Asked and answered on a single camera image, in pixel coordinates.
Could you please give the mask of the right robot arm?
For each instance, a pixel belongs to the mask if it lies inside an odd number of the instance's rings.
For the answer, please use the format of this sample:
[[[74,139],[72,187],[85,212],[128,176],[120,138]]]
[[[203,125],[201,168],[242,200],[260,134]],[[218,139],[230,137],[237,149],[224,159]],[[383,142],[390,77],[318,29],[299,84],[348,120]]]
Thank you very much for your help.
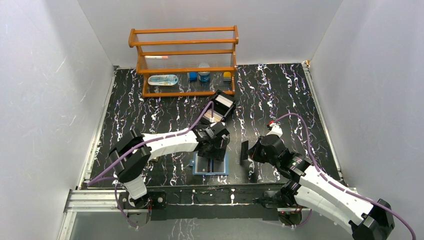
[[[391,206],[383,199],[373,204],[336,183],[313,161],[290,151],[276,134],[261,136],[247,155],[268,163],[288,181],[278,191],[265,191],[257,201],[267,208],[307,207],[344,228],[355,240],[386,240],[395,228]]]

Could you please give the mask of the blue card holder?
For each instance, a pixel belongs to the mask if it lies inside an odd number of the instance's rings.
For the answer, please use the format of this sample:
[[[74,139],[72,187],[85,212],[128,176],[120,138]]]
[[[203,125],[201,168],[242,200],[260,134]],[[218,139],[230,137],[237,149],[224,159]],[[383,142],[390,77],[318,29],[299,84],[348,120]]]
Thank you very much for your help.
[[[228,176],[230,173],[230,161],[229,154],[225,154],[225,158],[223,162],[209,159],[209,172],[204,174],[198,174],[195,170],[195,160],[197,158],[198,153],[195,152],[193,159],[189,161],[189,166],[192,168],[192,174],[198,176]]]

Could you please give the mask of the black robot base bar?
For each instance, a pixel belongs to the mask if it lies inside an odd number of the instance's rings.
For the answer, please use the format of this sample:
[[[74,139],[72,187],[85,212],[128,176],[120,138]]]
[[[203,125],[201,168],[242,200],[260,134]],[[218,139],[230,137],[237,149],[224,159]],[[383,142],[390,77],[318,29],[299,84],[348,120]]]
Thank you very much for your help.
[[[309,209],[289,205],[273,198],[280,183],[249,183],[224,185],[149,186],[150,194],[158,193],[162,202],[155,202],[152,219],[289,219],[298,224],[308,216]]]

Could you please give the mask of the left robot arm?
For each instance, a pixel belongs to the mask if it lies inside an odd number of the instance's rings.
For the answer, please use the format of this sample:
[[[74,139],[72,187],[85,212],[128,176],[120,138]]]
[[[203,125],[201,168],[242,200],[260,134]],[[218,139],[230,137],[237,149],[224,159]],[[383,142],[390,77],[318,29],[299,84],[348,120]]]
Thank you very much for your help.
[[[230,133],[223,122],[158,134],[131,130],[109,151],[108,160],[112,164],[123,158],[113,167],[118,182],[128,192],[130,202],[144,208],[150,200],[142,177],[148,161],[180,152],[196,152],[199,157],[223,161],[229,142]]]

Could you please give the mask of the black card tray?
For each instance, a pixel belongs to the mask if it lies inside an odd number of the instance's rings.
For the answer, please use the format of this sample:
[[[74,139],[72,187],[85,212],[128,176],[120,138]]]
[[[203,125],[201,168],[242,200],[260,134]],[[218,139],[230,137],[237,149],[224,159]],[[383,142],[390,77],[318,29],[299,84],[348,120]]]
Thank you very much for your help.
[[[218,95],[224,95],[227,98],[229,98],[230,100],[232,100],[233,101],[232,106],[230,108],[228,108],[225,105],[223,105],[223,104],[221,104],[219,102],[216,102],[216,97]],[[232,115],[234,113],[234,110],[236,108],[236,105],[238,103],[238,101],[236,100],[236,98],[234,96],[228,95],[227,93],[225,93],[225,92],[223,92],[221,90],[217,90],[214,93],[214,95],[211,97],[210,101],[212,101],[213,104],[211,104],[206,109],[207,110],[211,109],[212,111],[215,111],[215,112],[221,114],[223,116],[223,118],[222,118],[222,121],[219,121],[219,122],[223,122],[223,123],[226,123],[232,117]],[[209,124],[214,123],[214,122],[209,122],[208,120],[206,120],[205,118],[203,118],[203,115],[204,114],[205,113],[203,113],[203,114],[200,115],[201,116],[201,118],[199,120],[200,123],[202,123],[204,125],[209,125]]]

